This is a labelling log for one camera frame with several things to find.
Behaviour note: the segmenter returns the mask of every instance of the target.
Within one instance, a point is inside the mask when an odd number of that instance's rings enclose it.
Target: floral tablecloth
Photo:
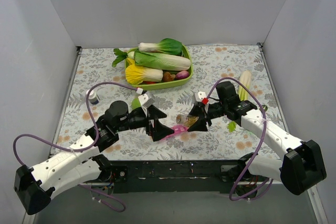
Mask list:
[[[262,104],[268,106],[268,118],[284,128],[258,46],[205,45],[187,48],[194,66],[191,80],[181,87],[151,91],[155,96],[155,106],[168,115],[166,119],[160,120],[163,124],[174,126],[178,114],[189,113],[194,92],[208,92],[220,77],[239,79],[244,70],[249,70],[253,75],[250,87],[252,93]],[[114,58],[112,48],[83,49],[57,144],[68,147],[86,129],[92,127],[85,105],[86,90],[102,81],[127,84],[124,64],[111,67]],[[96,88],[96,92],[101,100],[97,105],[91,106],[95,119],[113,101],[123,100],[130,105],[135,96],[134,91],[111,85],[100,86]],[[158,142],[152,142],[143,129],[121,132],[120,140],[103,153],[110,160],[187,160],[237,159],[253,152],[259,139],[239,126],[230,133],[228,123],[229,120],[222,117],[213,120],[213,126],[209,127],[208,132],[185,133]],[[259,153],[269,158],[278,158],[265,144]]]

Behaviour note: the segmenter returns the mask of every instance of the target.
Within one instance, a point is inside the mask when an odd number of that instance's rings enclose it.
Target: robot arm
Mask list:
[[[208,104],[204,92],[194,96],[194,107],[190,115],[198,116],[198,120],[188,131],[207,131],[211,119],[226,115],[230,120],[261,137],[264,118],[261,111],[249,101],[241,101],[234,85],[225,81],[216,86],[219,102]],[[256,156],[248,171],[252,175],[261,175],[282,181],[293,194],[300,195],[305,190],[326,178],[320,146],[310,140],[304,142],[290,135],[272,122],[267,122],[264,142],[280,157],[271,161]],[[234,167],[227,172],[235,180],[243,170],[251,154],[244,156],[243,166]]]
[[[14,190],[29,215],[41,211],[55,196],[80,183],[94,179],[105,181],[112,173],[115,174],[114,179],[123,180],[118,168],[112,167],[107,158],[100,155],[119,140],[118,132],[144,127],[153,141],[174,133],[159,122],[167,115],[153,105],[154,98],[150,93],[139,96],[139,101],[141,107],[131,113],[128,113],[125,102],[113,102],[97,120],[99,138],[90,149],[61,151],[40,164],[31,168],[23,165],[16,171]],[[90,146],[95,137],[96,130],[92,127],[70,146],[70,150]]]

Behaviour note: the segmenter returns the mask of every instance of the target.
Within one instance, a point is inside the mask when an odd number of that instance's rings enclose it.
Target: pink plastic bag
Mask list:
[[[178,124],[178,125],[173,126],[172,129],[174,130],[174,133],[171,134],[171,135],[169,135],[169,136],[166,136],[166,137],[163,138],[163,139],[167,139],[167,138],[172,137],[172,136],[180,135],[180,134],[183,133],[183,132],[187,132],[188,127],[185,127],[185,126],[183,126],[183,125],[179,125],[179,124]]]

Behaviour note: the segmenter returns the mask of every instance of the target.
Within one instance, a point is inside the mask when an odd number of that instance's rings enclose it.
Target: gray wall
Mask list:
[[[336,0],[286,0],[265,42],[268,66],[291,133],[317,141],[327,179],[318,191],[336,223]]]
[[[21,223],[13,140],[21,133],[52,139],[76,48],[50,0],[0,0],[0,31],[0,223]],[[18,150],[34,165],[49,147],[26,138]]]
[[[285,0],[51,0],[83,47],[135,46],[173,37],[185,44],[256,44]]]

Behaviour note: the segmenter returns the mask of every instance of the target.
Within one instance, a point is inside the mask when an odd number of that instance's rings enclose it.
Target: white bottle cap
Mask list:
[[[96,96],[97,96],[96,92],[94,92],[94,91],[92,90],[92,91],[90,92],[89,99],[94,99],[94,98],[96,98]]]

